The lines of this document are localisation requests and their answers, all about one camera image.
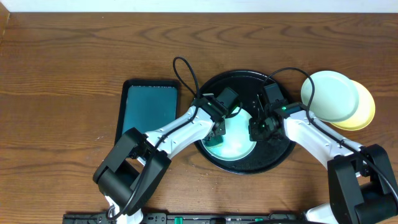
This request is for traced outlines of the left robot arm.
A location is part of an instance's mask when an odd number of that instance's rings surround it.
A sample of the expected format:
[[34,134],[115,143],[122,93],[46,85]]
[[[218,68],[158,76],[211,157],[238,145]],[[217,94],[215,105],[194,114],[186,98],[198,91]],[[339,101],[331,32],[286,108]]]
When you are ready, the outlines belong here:
[[93,175],[110,207],[113,222],[139,223],[141,208],[152,197],[171,159],[191,143],[213,136],[235,110],[236,97],[205,95],[171,123],[146,133],[127,130]]

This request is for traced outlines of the green yellow sponge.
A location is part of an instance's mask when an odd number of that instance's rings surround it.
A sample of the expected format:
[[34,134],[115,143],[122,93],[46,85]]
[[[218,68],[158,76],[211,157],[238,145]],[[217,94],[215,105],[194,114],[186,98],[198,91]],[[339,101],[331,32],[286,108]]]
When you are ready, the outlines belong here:
[[223,137],[222,136],[213,136],[204,140],[203,144],[206,147],[218,147],[223,144]]

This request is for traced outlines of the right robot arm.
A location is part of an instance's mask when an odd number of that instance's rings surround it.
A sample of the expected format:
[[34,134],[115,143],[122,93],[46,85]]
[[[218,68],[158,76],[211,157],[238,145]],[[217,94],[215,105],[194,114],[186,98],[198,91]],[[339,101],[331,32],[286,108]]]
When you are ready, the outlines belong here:
[[387,152],[338,134],[302,103],[261,93],[259,116],[249,121],[252,141],[282,137],[296,142],[328,172],[329,202],[305,216],[317,223],[379,223],[397,216],[397,182]]

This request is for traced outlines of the yellow plate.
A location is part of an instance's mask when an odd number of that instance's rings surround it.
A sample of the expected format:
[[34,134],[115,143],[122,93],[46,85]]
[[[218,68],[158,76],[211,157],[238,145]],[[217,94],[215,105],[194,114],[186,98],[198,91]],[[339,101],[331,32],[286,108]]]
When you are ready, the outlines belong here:
[[356,112],[345,121],[331,123],[333,126],[346,131],[357,131],[365,128],[371,123],[376,112],[376,105],[370,91],[354,80],[353,83],[359,95],[359,104]]

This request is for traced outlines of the light blue plate top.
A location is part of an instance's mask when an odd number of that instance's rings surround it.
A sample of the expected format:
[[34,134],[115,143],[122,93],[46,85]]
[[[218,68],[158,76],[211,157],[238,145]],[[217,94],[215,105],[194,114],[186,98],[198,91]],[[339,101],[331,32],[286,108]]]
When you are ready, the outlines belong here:
[[205,151],[211,156],[220,159],[222,161],[236,161],[246,157],[256,145],[255,141],[249,139],[249,119],[252,116],[237,107],[233,113],[237,113],[232,118],[225,119],[226,134],[222,135],[223,144],[218,147],[206,147]]

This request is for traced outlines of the light blue plate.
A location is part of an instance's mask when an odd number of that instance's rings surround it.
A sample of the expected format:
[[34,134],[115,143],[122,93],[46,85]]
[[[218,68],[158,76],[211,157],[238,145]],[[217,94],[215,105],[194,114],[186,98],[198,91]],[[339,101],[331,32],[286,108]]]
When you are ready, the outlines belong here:
[[313,73],[301,87],[302,103],[322,121],[345,121],[356,112],[358,91],[348,77],[339,72],[324,70]]
[[255,141],[249,139],[249,119],[252,116],[237,107],[233,113],[237,113],[232,118],[225,119],[226,134],[222,135],[223,144],[218,147],[206,147],[205,151],[211,156],[220,159],[222,161],[236,161],[246,157],[256,145]]

